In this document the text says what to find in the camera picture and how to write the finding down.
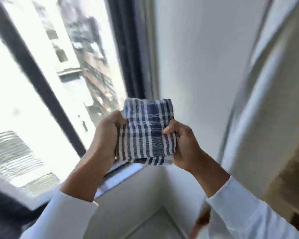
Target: blue and white striped cloth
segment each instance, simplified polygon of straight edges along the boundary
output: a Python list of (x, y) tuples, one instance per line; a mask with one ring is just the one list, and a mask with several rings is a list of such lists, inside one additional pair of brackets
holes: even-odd
[(161, 101), (128, 98), (122, 115), (128, 120), (120, 127), (116, 157), (121, 161), (149, 165), (170, 165), (174, 160), (176, 135), (162, 134), (174, 118), (170, 99)]

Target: plaid fabric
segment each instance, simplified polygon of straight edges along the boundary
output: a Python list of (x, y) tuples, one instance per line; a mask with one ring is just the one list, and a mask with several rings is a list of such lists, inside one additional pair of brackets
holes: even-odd
[(116, 157), (122, 161), (169, 165), (173, 163), (176, 135), (162, 134), (174, 118), (170, 99), (161, 101), (128, 98), (122, 112), (128, 120), (120, 127)]

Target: white sleeve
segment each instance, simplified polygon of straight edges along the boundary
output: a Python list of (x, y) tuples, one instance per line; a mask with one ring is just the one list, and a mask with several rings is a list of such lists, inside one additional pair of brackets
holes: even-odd
[(299, 239), (299, 232), (233, 177), (207, 202), (234, 238)]
[(81, 239), (98, 204), (73, 198), (60, 191), (36, 223), (20, 239)]

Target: person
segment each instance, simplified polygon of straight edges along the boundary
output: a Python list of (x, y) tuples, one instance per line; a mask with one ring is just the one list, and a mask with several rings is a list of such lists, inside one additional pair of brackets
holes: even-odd
[[(115, 160), (118, 128), (127, 123), (120, 111), (110, 113), (100, 122), (86, 154), (21, 239), (83, 238), (98, 206), (93, 202), (96, 191)], [(197, 179), (208, 197), (207, 202), (226, 224), (232, 238), (299, 238), (292, 225), (199, 147), (190, 127), (172, 120), (162, 132), (176, 133), (174, 164)]]

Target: wall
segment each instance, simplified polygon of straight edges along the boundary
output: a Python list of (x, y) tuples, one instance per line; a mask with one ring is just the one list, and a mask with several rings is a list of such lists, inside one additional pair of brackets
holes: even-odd
[[(225, 130), (266, 0), (155, 0), (161, 98), (192, 127), (212, 157)], [(164, 205), (189, 233), (204, 200), (194, 178), (175, 166), (164, 173)]]
[(102, 195), (84, 238), (125, 238), (150, 217), (161, 206), (162, 171), (148, 166)]

